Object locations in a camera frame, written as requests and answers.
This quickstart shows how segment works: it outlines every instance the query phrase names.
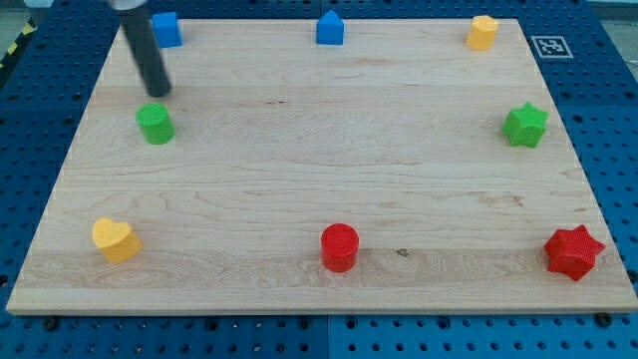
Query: table surface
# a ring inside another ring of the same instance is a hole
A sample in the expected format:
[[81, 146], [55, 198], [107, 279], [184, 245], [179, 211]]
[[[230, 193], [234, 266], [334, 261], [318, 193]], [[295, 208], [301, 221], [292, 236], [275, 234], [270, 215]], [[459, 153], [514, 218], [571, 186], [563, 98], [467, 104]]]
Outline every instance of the table surface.
[[[135, 111], [151, 99], [120, 34], [13, 290], [13, 313], [636, 307], [515, 21], [501, 21], [488, 52], [464, 44], [469, 20], [349, 21], [337, 48], [314, 45], [312, 21], [181, 24], [184, 46], [164, 50], [174, 90], [161, 100], [175, 138], [150, 146], [136, 128]], [[535, 150], [509, 147], [500, 132], [526, 101], [550, 111]], [[90, 241], [102, 215], [130, 222], [143, 251], [107, 264]], [[345, 274], [319, 259], [333, 222], [361, 237]], [[574, 283], [546, 271], [541, 247], [579, 223], [607, 249]]]

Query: blue cube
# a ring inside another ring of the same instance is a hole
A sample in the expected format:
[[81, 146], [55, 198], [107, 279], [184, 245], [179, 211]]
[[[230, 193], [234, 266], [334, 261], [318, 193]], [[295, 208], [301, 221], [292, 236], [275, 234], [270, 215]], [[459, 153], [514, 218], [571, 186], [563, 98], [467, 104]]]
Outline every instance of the blue cube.
[[181, 35], [177, 26], [177, 14], [174, 12], [153, 15], [153, 31], [160, 48], [181, 46]]
[[343, 20], [334, 10], [317, 21], [317, 44], [343, 45]]

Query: red cylinder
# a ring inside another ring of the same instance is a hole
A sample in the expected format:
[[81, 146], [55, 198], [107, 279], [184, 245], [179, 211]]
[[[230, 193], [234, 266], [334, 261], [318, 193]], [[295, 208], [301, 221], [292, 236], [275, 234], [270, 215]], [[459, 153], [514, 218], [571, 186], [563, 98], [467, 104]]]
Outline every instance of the red cylinder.
[[332, 224], [321, 235], [321, 260], [334, 272], [350, 270], [357, 262], [358, 249], [359, 235], [348, 224]]

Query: red star block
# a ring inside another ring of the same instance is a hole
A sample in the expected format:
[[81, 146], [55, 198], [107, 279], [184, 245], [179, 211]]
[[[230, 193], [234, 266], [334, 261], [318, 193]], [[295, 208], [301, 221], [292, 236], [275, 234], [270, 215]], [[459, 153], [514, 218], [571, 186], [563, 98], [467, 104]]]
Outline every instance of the red star block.
[[596, 265], [596, 254], [605, 244], [594, 239], [583, 224], [573, 230], [559, 229], [543, 247], [551, 272], [562, 272], [578, 281]]

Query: blue pegboard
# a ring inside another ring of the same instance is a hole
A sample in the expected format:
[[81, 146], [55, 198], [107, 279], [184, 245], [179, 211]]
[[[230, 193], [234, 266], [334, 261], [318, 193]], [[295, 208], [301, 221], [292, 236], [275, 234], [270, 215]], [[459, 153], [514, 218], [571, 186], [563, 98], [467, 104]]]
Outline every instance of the blue pegboard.
[[[580, 0], [152, 1], [181, 18], [517, 18], [528, 41], [561, 36], [572, 59], [532, 51], [625, 265], [638, 276], [638, 85]], [[118, 28], [100, 0], [58, 0], [0, 91], [0, 303], [18, 275]], [[0, 358], [638, 357], [637, 314], [15, 318]]]

